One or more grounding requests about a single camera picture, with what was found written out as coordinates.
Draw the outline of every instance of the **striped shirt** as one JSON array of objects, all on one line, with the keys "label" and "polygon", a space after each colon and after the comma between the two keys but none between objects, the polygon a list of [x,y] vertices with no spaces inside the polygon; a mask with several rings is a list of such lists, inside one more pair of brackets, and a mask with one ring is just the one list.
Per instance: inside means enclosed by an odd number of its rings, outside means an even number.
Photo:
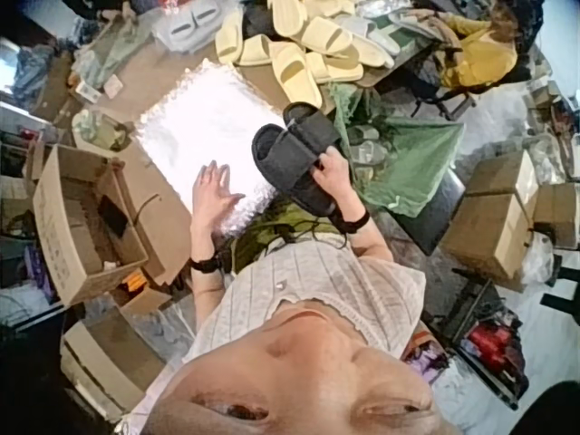
[{"label": "striped shirt", "polygon": [[421,315],[422,272],[357,258],[343,237],[332,234],[317,235],[316,241],[305,235],[285,246],[280,241],[270,252],[236,277],[184,363],[260,327],[282,302],[305,300],[330,305],[371,347],[401,357]]}]

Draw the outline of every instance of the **green bag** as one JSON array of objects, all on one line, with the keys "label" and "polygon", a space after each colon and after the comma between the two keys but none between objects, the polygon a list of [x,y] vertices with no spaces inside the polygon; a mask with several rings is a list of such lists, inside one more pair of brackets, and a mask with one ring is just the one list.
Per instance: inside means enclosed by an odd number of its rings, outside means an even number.
[{"label": "green bag", "polygon": [[[343,152],[351,162],[354,187],[369,205],[415,218],[433,198],[451,163],[464,125],[392,117],[392,109],[374,89],[332,83],[336,104],[334,127],[343,137]],[[353,161],[347,129],[372,125],[387,158],[372,167]]]}]

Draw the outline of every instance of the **black wristband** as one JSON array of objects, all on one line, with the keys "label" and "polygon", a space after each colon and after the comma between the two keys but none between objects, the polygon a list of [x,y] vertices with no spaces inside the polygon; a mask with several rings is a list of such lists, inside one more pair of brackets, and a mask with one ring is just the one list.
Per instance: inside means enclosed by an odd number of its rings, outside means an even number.
[{"label": "black wristband", "polygon": [[218,253],[215,253],[209,260],[191,260],[191,267],[202,274],[212,274],[221,267],[221,261],[219,260]]},{"label": "black wristband", "polygon": [[371,220],[371,213],[369,213],[369,210],[365,210],[364,216],[356,222],[344,222],[343,214],[337,210],[332,216],[330,216],[330,220],[341,233],[355,234],[359,229],[369,223],[369,220]]}]

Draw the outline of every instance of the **cardboard box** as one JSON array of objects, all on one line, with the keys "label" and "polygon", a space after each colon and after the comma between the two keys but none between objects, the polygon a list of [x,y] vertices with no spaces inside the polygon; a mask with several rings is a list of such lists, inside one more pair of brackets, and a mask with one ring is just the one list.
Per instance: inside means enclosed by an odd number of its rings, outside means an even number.
[{"label": "cardboard box", "polygon": [[540,186],[534,224],[549,227],[556,236],[556,247],[578,247],[578,188],[574,183]]},{"label": "cardboard box", "polygon": [[75,324],[63,337],[61,356],[63,373],[110,422],[133,410],[164,367],[118,310],[97,324]]},{"label": "cardboard box", "polygon": [[[67,306],[115,288],[148,260],[103,157],[54,147],[34,193],[34,214],[44,259]],[[106,264],[117,266],[105,270]]]},{"label": "cardboard box", "polygon": [[115,288],[109,293],[119,309],[127,314],[149,314],[171,300],[171,295],[154,290],[148,285],[135,295],[121,288]]},{"label": "cardboard box", "polygon": [[530,238],[516,195],[468,197],[461,201],[441,248],[476,272],[512,279]]},{"label": "cardboard box", "polygon": [[531,225],[537,203],[536,171],[526,150],[482,160],[466,187],[466,196],[514,193]]}]

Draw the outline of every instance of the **yellow jacket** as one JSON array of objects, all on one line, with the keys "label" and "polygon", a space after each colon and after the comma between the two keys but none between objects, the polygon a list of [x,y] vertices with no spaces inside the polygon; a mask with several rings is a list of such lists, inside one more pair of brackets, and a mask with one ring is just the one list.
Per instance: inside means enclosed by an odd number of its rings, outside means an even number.
[{"label": "yellow jacket", "polygon": [[[512,43],[498,43],[489,38],[490,22],[468,20],[461,16],[446,17],[445,23],[456,34],[466,36],[461,40],[463,62],[447,65],[442,73],[442,84],[447,88],[476,86],[498,82],[516,66],[516,46]],[[445,65],[445,55],[440,54]]]}]

